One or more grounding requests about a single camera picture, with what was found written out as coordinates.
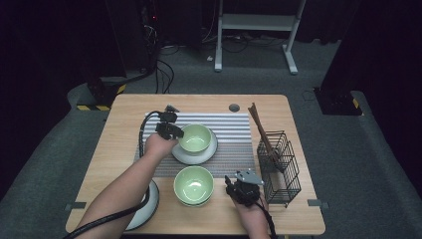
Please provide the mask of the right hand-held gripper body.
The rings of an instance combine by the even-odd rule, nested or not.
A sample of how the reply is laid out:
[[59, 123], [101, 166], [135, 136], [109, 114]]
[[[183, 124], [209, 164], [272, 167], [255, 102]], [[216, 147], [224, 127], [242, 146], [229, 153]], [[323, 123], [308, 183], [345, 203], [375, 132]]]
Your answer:
[[264, 181], [253, 170], [242, 170], [235, 173], [234, 192], [232, 199], [245, 206], [251, 206], [260, 198], [260, 186]]

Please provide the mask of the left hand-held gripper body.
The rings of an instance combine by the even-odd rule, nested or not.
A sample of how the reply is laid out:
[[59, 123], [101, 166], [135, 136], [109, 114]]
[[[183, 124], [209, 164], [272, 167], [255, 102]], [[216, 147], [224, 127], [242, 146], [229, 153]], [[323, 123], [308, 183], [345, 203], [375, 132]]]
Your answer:
[[167, 105], [162, 113], [158, 114], [159, 122], [155, 131], [164, 139], [173, 139], [170, 134], [170, 127], [177, 121], [178, 109], [172, 105]]

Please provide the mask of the pale green ceramic bowl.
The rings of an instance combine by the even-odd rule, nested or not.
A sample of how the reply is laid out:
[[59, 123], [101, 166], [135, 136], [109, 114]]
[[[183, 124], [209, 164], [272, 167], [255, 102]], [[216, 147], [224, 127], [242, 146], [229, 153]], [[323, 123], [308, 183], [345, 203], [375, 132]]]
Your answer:
[[206, 204], [206, 203], [208, 203], [208, 201], [211, 199], [211, 196], [210, 197], [208, 197], [208, 198], [206, 198], [206, 199], [204, 199], [203, 201], [201, 201], [201, 202], [199, 202], [199, 203], [194, 203], [194, 204], [190, 204], [190, 203], [187, 203], [187, 202], [184, 202], [184, 201], [182, 201], [182, 200], [178, 200], [181, 204], [183, 204], [183, 205], [185, 205], [185, 206], [189, 206], [189, 207], [200, 207], [200, 206], [203, 206], [204, 204]]
[[178, 200], [199, 203], [212, 195], [214, 177], [202, 166], [187, 166], [175, 176], [173, 190]]
[[198, 154], [206, 150], [211, 143], [211, 131], [203, 124], [192, 123], [182, 128], [183, 137], [180, 147], [189, 154]]

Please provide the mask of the white plate with dark rim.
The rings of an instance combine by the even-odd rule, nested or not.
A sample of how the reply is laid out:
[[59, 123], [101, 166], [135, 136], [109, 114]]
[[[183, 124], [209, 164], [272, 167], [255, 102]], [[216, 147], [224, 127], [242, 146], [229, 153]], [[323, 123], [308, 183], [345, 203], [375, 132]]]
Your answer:
[[134, 230], [146, 224], [154, 215], [159, 203], [159, 190], [157, 184], [151, 181], [147, 191], [140, 202], [140, 208], [133, 215], [126, 231]]
[[172, 148], [172, 155], [180, 162], [193, 165], [193, 164], [201, 164], [208, 159], [210, 159], [218, 148], [218, 140], [214, 132], [211, 132], [211, 141], [209, 146], [199, 152], [198, 154], [189, 154], [185, 151], [179, 144]]

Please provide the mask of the black wire cutlery basket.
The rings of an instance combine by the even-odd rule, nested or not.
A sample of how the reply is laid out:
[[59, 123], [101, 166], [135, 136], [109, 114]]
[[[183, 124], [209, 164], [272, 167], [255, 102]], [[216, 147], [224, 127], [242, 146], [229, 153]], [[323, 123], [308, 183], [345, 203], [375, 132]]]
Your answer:
[[267, 152], [262, 140], [257, 148], [265, 198], [269, 203], [288, 206], [302, 190], [296, 155], [283, 130], [268, 131], [267, 138], [271, 151]]

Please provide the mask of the person's left hand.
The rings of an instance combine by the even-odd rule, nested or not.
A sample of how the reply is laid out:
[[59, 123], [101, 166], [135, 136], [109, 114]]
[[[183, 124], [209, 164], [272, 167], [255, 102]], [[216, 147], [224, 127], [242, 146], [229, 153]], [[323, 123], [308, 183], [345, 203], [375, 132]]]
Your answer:
[[162, 160], [178, 143], [176, 139], [164, 139], [158, 133], [151, 134], [145, 143], [144, 155], [148, 158]]

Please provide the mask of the person's right hand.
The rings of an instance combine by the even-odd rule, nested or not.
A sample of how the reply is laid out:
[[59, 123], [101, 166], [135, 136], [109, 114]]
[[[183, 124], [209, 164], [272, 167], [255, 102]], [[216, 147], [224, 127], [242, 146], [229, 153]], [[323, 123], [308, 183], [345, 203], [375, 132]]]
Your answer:
[[268, 221], [262, 210], [262, 207], [268, 209], [268, 205], [263, 197], [260, 197], [256, 203], [251, 206], [245, 206], [235, 200], [233, 200], [233, 203], [240, 216], [241, 224], [248, 233], [268, 231]]

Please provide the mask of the brown white striped placemat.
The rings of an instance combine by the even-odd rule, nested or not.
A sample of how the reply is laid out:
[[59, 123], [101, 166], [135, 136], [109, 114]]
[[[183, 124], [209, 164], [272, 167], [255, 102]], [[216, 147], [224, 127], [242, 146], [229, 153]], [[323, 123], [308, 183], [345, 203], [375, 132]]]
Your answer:
[[[215, 178], [232, 177], [236, 171], [255, 169], [252, 135], [247, 114], [204, 114], [179, 113], [176, 125], [184, 127], [200, 123], [214, 132], [218, 140], [215, 154], [201, 164]], [[189, 166], [178, 161], [172, 154], [161, 161], [155, 170], [155, 177], [174, 177], [181, 169]]]

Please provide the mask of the bundle of brown chopsticks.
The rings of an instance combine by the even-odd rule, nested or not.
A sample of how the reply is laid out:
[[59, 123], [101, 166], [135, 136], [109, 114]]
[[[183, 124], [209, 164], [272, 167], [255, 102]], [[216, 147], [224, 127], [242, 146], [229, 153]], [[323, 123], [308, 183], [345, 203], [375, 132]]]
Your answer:
[[272, 148], [272, 145], [270, 143], [270, 140], [267, 136], [266, 131], [264, 130], [261, 121], [260, 121], [260, 117], [256, 108], [255, 104], [252, 104], [249, 108], [248, 108], [249, 114], [252, 117], [254, 123], [257, 126], [258, 132], [260, 134], [261, 137], [261, 141], [264, 144], [266, 153], [267, 153], [267, 157], [269, 159], [269, 161], [272, 163], [273, 167], [276, 168], [278, 171], [283, 172], [283, 168], [282, 165], [280, 163], [280, 159], [279, 159], [279, 155], [276, 153], [276, 151]]

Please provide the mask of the black stand base yellow stripes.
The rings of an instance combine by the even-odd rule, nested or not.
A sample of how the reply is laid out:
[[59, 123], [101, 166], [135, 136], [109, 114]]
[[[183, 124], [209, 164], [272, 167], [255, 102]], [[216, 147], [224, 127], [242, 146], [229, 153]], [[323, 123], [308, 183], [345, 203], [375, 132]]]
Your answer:
[[359, 102], [351, 93], [333, 93], [321, 88], [314, 88], [316, 100], [324, 115], [330, 116], [361, 116]]
[[87, 82], [76, 107], [80, 111], [109, 111], [115, 98], [123, 93], [125, 87], [125, 83], [104, 82], [101, 79]]

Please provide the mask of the dark equipment rack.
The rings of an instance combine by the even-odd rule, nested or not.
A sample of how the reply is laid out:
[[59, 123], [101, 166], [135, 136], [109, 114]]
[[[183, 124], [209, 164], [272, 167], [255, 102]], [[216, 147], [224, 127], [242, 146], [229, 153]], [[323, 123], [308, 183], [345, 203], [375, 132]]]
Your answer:
[[182, 45], [198, 49], [202, 43], [201, 0], [136, 0], [152, 73], [160, 50], [165, 45]]

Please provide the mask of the black curtain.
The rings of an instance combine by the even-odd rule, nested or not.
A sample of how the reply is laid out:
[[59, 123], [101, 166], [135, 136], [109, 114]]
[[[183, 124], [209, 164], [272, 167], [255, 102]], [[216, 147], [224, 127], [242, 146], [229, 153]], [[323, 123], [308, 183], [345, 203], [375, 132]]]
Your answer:
[[422, 135], [422, 0], [360, 0], [320, 86], [365, 94], [385, 138]]
[[0, 0], [0, 187], [68, 113], [68, 91], [99, 78], [87, 37], [105, 11], [106, 0]]

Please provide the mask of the white metal stand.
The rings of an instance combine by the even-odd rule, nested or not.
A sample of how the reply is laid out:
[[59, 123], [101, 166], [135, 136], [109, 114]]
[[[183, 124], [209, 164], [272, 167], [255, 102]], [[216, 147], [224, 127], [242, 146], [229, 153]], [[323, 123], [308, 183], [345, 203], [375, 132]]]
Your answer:
[[289, 32], [288, 43], [282, 46], [289, 71], [296, 75], [299, 70], [292, 55], [292, 47], [302, 20], [307, 0], [300, 0], [295, 15], [254, 15], [254, 14], [230, 14], [224, 12], [224, 0], [219, 0], [217, 43], [214, 60], [214, 71], [219, 73], [223, 69], [222, 39], [224, 30], [256, 30]]

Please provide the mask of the grey table bracket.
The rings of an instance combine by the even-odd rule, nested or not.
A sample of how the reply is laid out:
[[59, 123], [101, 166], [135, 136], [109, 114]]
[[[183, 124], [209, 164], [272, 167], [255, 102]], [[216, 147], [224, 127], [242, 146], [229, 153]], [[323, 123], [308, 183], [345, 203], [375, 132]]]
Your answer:
[[319, 207], [320, 209], [329, 209], [327, 202], [322, 202], [319, 199], [308, 199], [308, 206]]
[[87, 203], [86, 202], [71, 202], [67, 203], [65, 206], [65, 211], [72, 211], [73, 209], [85, 209]]

